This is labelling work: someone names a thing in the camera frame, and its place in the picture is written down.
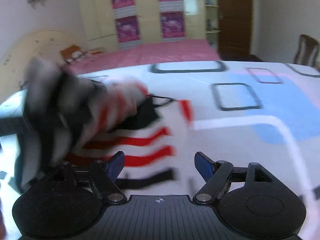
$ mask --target pink bed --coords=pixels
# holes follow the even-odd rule
[[[133,49],[90,56],[65,68],[79,75],[99,70],[144,64],[221,60],[206,40],[185,40],[142,44]]]

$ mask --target wall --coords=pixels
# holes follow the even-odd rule
[[[21,36],[41,29],[72,31],[86,45],[79,0],[47,0],[33,9],[27,0],[0,0],[0,58]]]
[[[254,0],[252,53],[263,61],[292,63],[300,34],[320,41],[320,0]]]

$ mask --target bed headboard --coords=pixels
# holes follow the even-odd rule
[[[71,33],[59,30],[41,30],[22,36],[0,60],[0,103],[20,90],[25,68],[31,57],[49,59],[62,65],[60,55],[73,44],[81,44]]]

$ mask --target silver screw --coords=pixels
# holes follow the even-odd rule
[[[196,196],[196,199],[201,202],[205,202],[205,201],[209,201],[211,199],[211,196],[206,193],[201,193]]]
[[[111,195],[109,195],[109,200],[111,201],[121,201],[123,200],[123,195],[119,194],[119,193],[113,193]]]

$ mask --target crosshair symbol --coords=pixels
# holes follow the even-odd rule
[[[157,198],[156,201],[160,204],[160,203],[162,203],[164,201],[164,199],[163,198]]]

